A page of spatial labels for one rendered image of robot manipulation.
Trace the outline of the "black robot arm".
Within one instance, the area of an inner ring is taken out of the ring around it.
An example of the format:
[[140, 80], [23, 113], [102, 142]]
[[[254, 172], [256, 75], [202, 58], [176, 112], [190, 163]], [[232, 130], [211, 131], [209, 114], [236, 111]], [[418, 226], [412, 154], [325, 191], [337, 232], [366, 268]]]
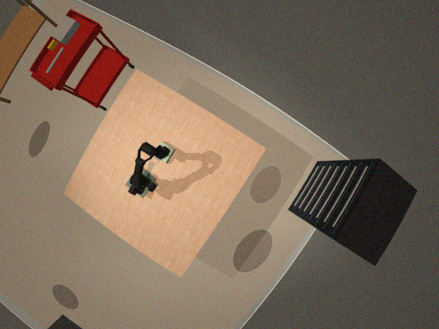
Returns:
[[[148, 154], [150, 157], [146, 160], [141, 158], [141, 151], [143, 151], [145, 154]], [[142, 187], [145, 183], [144, 175], [142, 174], [143, 166], [144, 164], [152, 159], [153, 156], [156, 156], [158, 159], [165, 158], [171, 150], [168, 149], [166, 146], [162, 147], [159, 145], [157, 148], [150, 145], [148, 142], [144, 142], [137, 151], [137, 159], [135, 160], [135, 168], [134, 168], [134, 174], [130, 178], [131, 187], [129, 189], [129, 193], [131, 195], [142, 194], [144, 192], [144, 188]]]

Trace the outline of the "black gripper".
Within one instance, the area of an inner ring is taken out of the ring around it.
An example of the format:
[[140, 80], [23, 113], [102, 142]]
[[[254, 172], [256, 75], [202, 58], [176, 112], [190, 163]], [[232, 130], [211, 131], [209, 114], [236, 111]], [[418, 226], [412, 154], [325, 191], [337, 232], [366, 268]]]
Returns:
[[144, 179], [145, 179], [145, 183], [143, 184], [143, 186], [145, 188], [148, 187], [148, 190], [152, 193], [154, 191], [154, 189], [157, 187], [157, 185], [153, 182], [150, 184], [151, 181], [149, 179], [147, 179], [145, 176], [144, 176]]

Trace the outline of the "grey switch panel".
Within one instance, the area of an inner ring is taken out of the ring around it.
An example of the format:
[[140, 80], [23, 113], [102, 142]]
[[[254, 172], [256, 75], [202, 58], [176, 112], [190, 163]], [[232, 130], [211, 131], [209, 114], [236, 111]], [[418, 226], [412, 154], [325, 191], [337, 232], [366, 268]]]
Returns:
[[[146, 171], [142, 171], [142, 174], [147, 178], [147, 179], [149, 179], [151, 182], [150, 182], [150, 184], [153, 182], [153, 183], [155, 183], [155, 181], [156, 181], [156, 178], [154, 177], [154, 176], [152, 176], [152, 175], [150, 175], [148, 172], [146, 172]], [[130, 183], [130, 179], [128, 180], [128, 182], [126, 182], [125, 183], [125, 185], [128, 187], [128, 188], [130, 188], [132, 185], [131, 185], [131, 183]], [[144, 190], [144, 192], [140, 195], [140, 194], [138, 194], [137, 193], [137, 195], [139, 195], [141, 198], [144, 198], [145, 197], [145, 194], [148, 192], [148, 187], [147, 188], [144, 188], [143, 189]]]

